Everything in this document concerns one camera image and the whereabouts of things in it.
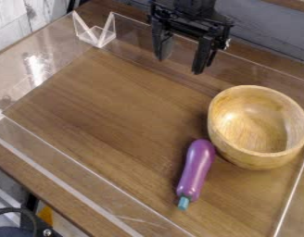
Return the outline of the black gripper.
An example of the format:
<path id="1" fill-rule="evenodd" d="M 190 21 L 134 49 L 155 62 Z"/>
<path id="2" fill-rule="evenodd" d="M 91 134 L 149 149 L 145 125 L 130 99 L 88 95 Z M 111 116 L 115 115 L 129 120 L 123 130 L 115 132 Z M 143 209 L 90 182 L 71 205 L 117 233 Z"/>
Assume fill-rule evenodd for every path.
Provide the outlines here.
<path id="1" fill-rule="evenodd" d="M 234 21 L 215 9 L 217 0 L 151 0 L 154 53 L 159 61 L 173 54 L 174 34 L 199 40 L 193 73 L 203 73 L 230 43 Z"/>

